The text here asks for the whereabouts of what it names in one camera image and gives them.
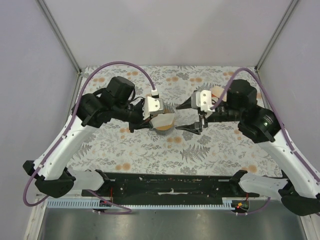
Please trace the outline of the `clear ribbed glass dripper cone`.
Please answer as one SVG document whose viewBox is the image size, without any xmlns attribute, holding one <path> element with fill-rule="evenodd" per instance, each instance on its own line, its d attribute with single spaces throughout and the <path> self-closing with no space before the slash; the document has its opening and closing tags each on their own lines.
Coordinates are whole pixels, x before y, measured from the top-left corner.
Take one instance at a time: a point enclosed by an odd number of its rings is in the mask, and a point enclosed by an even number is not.
<svg viewBox="0 0 320 240">
<path fill-rule="evenodd" d="M 163 105 L 163 112 L 162 113 L 165 115 L 166 114 L 171 114 L 173 116 L 176 115 L 176 112 L 175 112 L 175 109 L 173 108 L 173 106 L 166 104 L 166 103 Z"/>
</svg>

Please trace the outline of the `white paper coffee filter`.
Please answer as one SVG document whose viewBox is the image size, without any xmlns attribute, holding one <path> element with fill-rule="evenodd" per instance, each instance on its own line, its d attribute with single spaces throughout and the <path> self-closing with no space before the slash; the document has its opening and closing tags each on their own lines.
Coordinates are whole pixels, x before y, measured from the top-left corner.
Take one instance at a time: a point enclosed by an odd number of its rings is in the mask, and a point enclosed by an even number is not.
<svg viewBox="0 0 320 240">
<path fill-rule="evenodd" d="M 150 120 L 153 128 L 162 127 L 170 124 L 174 124 L 175 116 L 172 114 L 158 114 L 156 117 Z"/>
</svg>

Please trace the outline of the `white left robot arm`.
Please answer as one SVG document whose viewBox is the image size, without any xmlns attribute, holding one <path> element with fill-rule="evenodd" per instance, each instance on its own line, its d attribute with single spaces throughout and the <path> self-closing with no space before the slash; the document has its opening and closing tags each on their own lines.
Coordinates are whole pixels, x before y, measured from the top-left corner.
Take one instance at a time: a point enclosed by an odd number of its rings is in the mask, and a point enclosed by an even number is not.
<svg viewBox="0 0 320 240">
<path fill-rule="evenodd" d="M 82 144 L 111 119 L 127 122 L 131 131 L 148 127 L 142 113 L 145 100 L 131 103 L 135 93 L 131 81 L 116 76 L 107 87 L 81 96 L 55 142 L 37 160 L 23 164 L 41 193 L 60 198 L 75 190 L 92 190 L 101 197 L 110 192 L 109 179 L 101 170 L 78 171 L 67 165 Z"/>
</svg>

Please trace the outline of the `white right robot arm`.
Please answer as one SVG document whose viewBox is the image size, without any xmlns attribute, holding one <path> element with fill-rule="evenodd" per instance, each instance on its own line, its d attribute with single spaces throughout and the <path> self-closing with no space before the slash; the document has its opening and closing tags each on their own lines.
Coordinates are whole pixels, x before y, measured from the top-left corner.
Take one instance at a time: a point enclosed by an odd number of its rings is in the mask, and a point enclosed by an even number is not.
<svg viewBox="0 0 320 240">
<path fill-rule="evenodd" d="M 256 88 L 246 80 L 236 79 L 227 88 L 226 101 L 221 101 L 215 109 L 212 107 L 210 91 L 194 91 L 176 109 L 195 109 L 199 120 L 178 129 L 199 135 L 209 123 L 237 122 L 238 130 L 266 151 L 282 170 L 282 178 L 237 171 L 229 184 L 233 196 L 248 193 L 276 199 L 298 216 L 320 212 L 320 184 L 310 173 L 314 167 L 299 159 L 299 152 L 287 131 L 281 129 L 275 113 L 257 104 Z"/>
</svg>

